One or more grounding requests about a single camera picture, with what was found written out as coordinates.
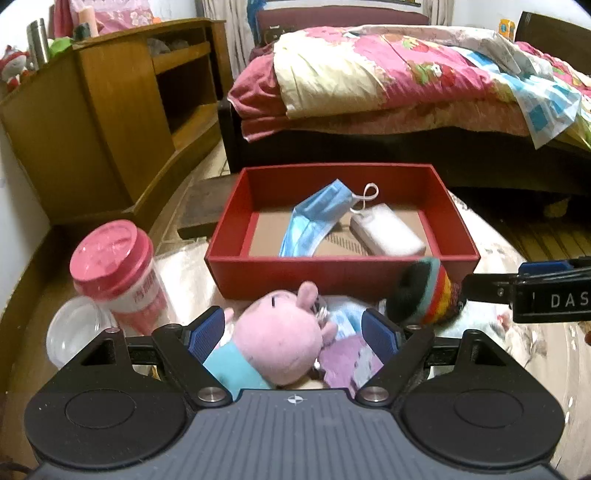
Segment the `red white plush doll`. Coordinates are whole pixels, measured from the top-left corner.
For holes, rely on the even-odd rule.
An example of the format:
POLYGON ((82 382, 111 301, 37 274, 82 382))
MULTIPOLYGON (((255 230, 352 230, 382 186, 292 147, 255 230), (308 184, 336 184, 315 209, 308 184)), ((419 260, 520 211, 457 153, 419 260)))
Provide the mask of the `red white plush doll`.
POLYGON ((6 46, 4 56, 0 61, 1 80, 6 85, 8 93, 14 91, 24 79, 29 77, 32 63, 30 54, 10 45, 6 46))

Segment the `pink pig plush toy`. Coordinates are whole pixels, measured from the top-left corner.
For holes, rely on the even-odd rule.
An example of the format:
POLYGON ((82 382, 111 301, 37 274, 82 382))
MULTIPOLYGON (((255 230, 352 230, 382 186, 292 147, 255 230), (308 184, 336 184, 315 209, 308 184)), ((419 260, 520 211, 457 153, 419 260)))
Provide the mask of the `pink pig plush toy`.
POLYGON ((318 318, 318 287, 305 281, 297 292, 276 290, 254 301, 240 315, 224 309, 231 328, 204 367, 236 398, 243 389, 274 389, 308 375, 322 348, 332 344, 338 325, 318 318))

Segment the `purple fuzzy cloth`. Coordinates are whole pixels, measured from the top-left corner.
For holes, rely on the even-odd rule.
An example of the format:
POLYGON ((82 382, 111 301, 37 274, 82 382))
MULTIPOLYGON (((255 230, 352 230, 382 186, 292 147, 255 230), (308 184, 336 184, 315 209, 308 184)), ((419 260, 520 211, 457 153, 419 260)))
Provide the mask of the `purple fuzzy cloth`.
POLYGON ((353 398, 383 367, 383 362, 360 334, 335 340, 322 349, 318 364, 325 372, 324 382, 329 388, 348 389, 353 398))

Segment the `pink lidded drink cup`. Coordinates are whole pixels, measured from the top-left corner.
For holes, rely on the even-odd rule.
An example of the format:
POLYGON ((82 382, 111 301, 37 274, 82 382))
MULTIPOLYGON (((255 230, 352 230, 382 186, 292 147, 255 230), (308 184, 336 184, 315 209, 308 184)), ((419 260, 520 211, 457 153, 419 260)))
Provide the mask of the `pink lidded drink cup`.
POLYGON ((69 271, 79 294, 140 335, 175 320, 153 243, 129 220, 111 221, 90 232, 75 248, 69 271))

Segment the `wooden cabinet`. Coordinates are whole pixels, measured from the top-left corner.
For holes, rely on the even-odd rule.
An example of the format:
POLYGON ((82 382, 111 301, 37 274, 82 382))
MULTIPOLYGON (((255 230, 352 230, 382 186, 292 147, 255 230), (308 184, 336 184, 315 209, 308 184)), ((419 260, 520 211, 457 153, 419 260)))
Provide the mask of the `wooden cabinet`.
POLYGON ((232 76, 221 20, 188 19, 77 43, 1 103, 50 222, 148 227, 221 141, 232 76))

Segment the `clear glass jar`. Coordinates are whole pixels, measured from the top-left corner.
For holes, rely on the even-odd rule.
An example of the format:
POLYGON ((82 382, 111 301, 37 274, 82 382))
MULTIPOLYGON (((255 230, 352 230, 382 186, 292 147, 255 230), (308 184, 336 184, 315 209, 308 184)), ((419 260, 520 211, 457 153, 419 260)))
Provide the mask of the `clear glass jar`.
POLYGON ((61 369, 103 330, 117 327, 110 311, 89 297, 74 297, 59 308, 49 324, 47 357, 61 369))

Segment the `white rectangular sponge block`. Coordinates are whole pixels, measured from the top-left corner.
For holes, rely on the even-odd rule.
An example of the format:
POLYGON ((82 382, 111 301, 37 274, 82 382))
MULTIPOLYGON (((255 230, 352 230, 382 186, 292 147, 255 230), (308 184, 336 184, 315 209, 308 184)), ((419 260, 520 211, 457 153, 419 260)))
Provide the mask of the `white rectangular sponge block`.
POLYGON ((353 211, 349 230, 375 256, 422 256, 427 245, 386 204, 353 211))

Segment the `dark wooden board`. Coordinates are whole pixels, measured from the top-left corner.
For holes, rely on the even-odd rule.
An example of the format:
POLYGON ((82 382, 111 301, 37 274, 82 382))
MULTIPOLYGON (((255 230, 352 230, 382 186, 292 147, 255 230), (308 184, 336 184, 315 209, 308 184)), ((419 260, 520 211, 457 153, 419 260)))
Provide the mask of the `dark wooden board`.
POLYGON ((211 238, 237 179, 236 174, 223 175, 188 188, 176 228, 181 239, 211 238))

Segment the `red cardboard box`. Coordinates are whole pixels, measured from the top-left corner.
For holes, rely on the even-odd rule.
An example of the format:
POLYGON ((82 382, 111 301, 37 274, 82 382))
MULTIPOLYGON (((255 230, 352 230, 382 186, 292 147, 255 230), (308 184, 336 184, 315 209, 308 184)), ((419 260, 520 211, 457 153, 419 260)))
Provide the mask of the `red cardboard box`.
POLYGON ((377 203, 394 210, 460 282, 480 254, 436 170, 420 164, 303 164, 246 168, 221 215, 205 262, 226 299, 256 300, 270 291, 315 282, 324 295, 380 300, 414 257, 374 256, 349 230, 345 214, 315 255, 281 258, 281 240, 294 206, 339 179, 360 194, 380 188, 377 203))

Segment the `steel thermos bottle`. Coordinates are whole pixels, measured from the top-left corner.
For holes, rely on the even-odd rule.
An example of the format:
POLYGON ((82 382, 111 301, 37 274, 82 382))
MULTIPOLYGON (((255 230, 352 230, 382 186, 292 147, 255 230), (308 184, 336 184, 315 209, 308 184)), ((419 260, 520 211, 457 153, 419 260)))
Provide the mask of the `steel thermos bottle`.
POLYGON ((39 70, 50 61, 50 50, 43 18, 27 26, 29 53, 35 70, 39 70))

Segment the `blue surgical face mask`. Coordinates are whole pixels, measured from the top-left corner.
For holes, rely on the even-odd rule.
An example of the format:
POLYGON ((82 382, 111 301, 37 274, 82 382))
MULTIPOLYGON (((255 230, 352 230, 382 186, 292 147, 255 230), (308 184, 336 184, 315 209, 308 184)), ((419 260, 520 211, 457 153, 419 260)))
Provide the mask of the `blue surgical face mask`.
POLYGON ((362 194, 355 194, 336 179, 322 187, 291 211, 290 222, 280 245, 280 257, 311 257, 325 236, 346 213, 361 213, 367 203, 380 194, 375 183, 368 183, 362 194))

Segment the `light blue towel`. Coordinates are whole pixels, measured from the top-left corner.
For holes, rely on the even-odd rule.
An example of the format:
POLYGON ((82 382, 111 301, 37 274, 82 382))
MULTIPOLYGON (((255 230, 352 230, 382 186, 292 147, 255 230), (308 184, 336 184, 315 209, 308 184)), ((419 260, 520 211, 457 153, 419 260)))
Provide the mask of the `light blue towel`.
POLYGON ((455 319, 438 324, 434 331, 438 337, 461 339, 465 331, 479 330, 504 347, 511 326, 512 312, 507 306, 468 301, 455 319))

